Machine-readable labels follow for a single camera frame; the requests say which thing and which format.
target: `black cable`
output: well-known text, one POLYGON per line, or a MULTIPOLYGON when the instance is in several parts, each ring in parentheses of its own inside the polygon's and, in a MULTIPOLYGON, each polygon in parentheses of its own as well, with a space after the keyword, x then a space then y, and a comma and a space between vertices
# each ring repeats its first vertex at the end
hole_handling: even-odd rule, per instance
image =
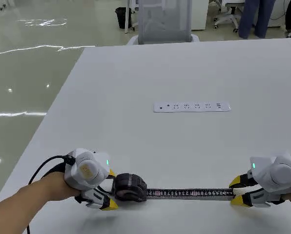
MULTIPOLYGON (((28 184, 31 184, 32 182, 33 182, 33 180, 35 179, 35 177, 36 177, 36 175, 38 174, 38 172, 43 168, 43 166, 45 165, 45 164, 47 164, 48 162, 50 162, 51 160, 54 160, 54 159, 56 159, 56 158, 63 158, 64 159, 64 161, 69 161, 71 158, 70 158, 71 156, 53 156, 53 157, 51 157, 51 158, 48 158, 45 162, 43 162, 41 165, 40 165, 40 167, 36 170, 36 172, 33 174, 33 176, 31 177, 31 179, 29 180, 29 182, 28 182, 28 184)), ((27 228, 26 228, 26 231, 27 231, 27 234, 30 234, 30 229, 29 229, 29 225, 27 226, 27 228)))
POLYGON ((281 17, 283 17, 283 16, 286 15, 287 12, 286 12, 286 8, 285 8, 285 2, 286 2, 286 0, 283 0, 283 14, 282 14, 281 16, 275 18, 275 19, 271 18, 271 20, 278 20, 278 19, 280 19, 281 17))

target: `person's legs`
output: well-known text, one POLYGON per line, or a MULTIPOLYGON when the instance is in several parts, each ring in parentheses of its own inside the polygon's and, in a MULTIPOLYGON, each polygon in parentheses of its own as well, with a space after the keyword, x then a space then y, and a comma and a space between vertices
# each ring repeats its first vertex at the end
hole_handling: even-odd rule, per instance
POLYGON ((275 0, 260 0, 255 35, 265 38, 275 0))
POLYGON ((253 25, 254 15, 259 5, 259 0, 246 0, 239 24, 239 37, 247 39, 253 25))

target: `white table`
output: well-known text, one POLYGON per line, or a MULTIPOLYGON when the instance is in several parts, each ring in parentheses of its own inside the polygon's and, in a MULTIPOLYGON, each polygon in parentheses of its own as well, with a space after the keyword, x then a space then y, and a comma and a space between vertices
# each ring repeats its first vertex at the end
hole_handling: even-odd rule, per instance
MULTIPOLYGON (((291 39, 85 49, 0 200, 46 158, 78 147, 108 152, 114 171, 148 187, 227 187, 250 156, 291 151, 291 39), (227 100, 232 111, 153 113, 165 100, 227 100)), ((102 212, 71 198, 48 203, 31 232, 291 234, 291 204, 151 200, 102 212)))

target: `white cabinet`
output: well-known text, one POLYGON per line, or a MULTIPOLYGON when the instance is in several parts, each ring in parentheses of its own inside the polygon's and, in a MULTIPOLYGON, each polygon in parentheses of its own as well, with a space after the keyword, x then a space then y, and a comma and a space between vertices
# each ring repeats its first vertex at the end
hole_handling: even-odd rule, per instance
POLYGON ((192 0, 191 29, 205 29, 207 15, 208 0, 192 0))

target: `black trash can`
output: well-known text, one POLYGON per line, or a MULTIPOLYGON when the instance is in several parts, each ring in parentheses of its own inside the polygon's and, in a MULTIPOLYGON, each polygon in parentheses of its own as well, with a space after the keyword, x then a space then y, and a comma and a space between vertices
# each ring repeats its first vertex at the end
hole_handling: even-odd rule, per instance
MULTIPOLYGON (((124 29, 125 28, 126 7, 116 8, 115 13, 117 14, 117 20, 118 20, 119 27, 124 29)), ((131 28, 131 8, 129 9, 128 28, 131 28)))

